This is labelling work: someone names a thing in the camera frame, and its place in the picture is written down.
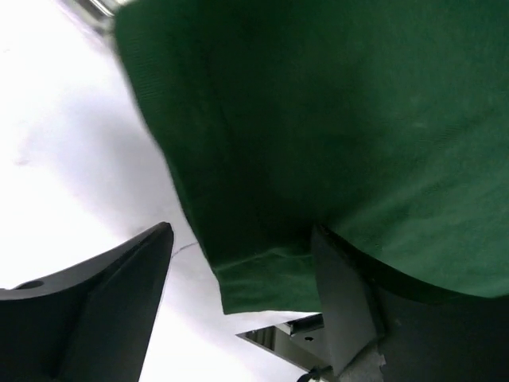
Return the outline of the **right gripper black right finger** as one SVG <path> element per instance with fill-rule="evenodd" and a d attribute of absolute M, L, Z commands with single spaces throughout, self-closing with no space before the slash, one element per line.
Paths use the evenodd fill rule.
<path fill-rule="evenodd" d="M 507 297 L 425 283 L 321 226 L 313 229 L 311 249 L 338 380 L 507 380 Z"/>

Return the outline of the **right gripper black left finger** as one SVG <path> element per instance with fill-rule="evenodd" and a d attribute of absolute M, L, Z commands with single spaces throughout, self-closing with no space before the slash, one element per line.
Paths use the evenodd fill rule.
<path fill-rule="evenodd" d="M 3 381 L 137 381 L 173 249 L 162 222 L 110 251 L 1 291 Z"/>

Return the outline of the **white and green raglan t-shirt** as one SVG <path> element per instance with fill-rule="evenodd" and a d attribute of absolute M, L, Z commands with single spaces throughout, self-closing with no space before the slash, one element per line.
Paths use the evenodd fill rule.
<path fill-rule="evenodd" d="M 317 312 L 316 225 L 507 294 L 507 2 L 134 1 L 114 33 L 225 314 Z"/>

